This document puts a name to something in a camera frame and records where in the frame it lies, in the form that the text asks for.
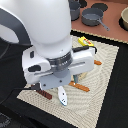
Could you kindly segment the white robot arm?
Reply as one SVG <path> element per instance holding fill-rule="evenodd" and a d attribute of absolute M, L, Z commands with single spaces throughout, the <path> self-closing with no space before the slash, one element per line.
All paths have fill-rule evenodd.
<path fill-rule="evenodd" d="M 28 84 L 42 90 L 67 85 L 94 68 L 94 47 L 72 47 L 68 0 L 0 0 L 0 37 L 29 45 L 22 55 Z"/>

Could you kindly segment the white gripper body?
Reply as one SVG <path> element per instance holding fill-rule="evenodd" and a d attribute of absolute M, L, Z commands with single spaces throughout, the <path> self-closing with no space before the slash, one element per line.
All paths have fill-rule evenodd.
<path fill-rule="evenodd" d="M 22 67 L 28 84 L 39 84 L 41 90 L 67 85 L 72 75 L 94 68 L 94 46 L 72 48 L 59 58 L 49 59 L 38 55 L 34 46 L 23 52 Z"/>

